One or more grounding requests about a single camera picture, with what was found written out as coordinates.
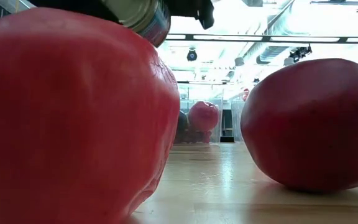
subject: ceiling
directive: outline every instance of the ceiling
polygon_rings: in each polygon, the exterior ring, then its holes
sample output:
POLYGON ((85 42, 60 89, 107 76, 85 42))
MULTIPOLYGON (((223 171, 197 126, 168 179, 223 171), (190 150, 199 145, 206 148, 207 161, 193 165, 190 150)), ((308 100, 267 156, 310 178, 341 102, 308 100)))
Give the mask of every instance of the ceiling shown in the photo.
MULTIPOLYGON (((337 4, 310 0, 262 1, 263 7, 249 7, 244 4, 247 0, 215 1, 212 28, 203 30, 192 18, 174 17, 170 34, 358 36, 358 0, 345 3, 335 0, 337 4)), ((289 51, 303 45, 167 40, 158 51, 179 81, 221 81, 233 70, 234 59, 243 57, 246 64, 231 80, 241 89, 250 85, 254 77, 263 78, 282 68, 289 51), (190 48, 198 55, 194 62, 186 59, 190 48)), ((342 57, 358 62, 358 45, 311 43, 311 47, 313 53, 307 60, 342 57)))

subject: wooden table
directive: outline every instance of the wooden table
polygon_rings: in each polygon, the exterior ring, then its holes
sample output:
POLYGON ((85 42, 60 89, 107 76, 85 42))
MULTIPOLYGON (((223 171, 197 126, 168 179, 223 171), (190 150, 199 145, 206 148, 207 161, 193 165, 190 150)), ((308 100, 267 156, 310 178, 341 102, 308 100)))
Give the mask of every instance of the wooden table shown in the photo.
POLYGON ((156 193, 128 222, 358 224, 358 188, 290 192, 255 167, 243 144, 176 146, 156 193))

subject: table surface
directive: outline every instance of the table surface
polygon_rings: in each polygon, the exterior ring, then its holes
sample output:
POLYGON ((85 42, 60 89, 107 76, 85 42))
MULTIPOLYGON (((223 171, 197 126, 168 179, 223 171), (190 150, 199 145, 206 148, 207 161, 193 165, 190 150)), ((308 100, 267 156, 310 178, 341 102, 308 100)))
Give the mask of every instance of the table surface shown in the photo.
POLYGON ((291 192, 264 176, 243 144, 175 146, 157 191, 128 223, 358 224, 358 188, 291 192))

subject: red vegetable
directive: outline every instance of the red vegetable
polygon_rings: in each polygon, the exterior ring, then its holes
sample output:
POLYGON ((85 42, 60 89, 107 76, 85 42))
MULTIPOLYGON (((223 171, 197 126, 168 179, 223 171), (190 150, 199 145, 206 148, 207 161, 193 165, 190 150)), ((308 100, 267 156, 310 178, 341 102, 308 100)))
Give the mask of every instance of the red vegetable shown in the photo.
POLYGON ((131 30, 35 8, 0 19, 0 224, 113 224, 157 187, 180 109, 131 30))
POLYGON ((189 110, 189 124, 196 131, 210 131, 219 122, 218 107, 207 101, 198 101, 189 110))
POLYGON ((358 64, 321 59, 285 67, 250 93, 241 116, 259 168, 295 190, 358 186, 358 64))

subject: metal can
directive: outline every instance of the metal can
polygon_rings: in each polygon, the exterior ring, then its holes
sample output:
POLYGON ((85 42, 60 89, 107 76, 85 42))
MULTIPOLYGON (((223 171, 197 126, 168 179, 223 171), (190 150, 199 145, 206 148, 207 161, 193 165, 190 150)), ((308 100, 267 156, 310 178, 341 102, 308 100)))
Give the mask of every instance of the metal can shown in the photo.
POLYGON ((119 22, 147 39, 162 44, 171 26, 171 16, 163 0, 102 0, 119 22))

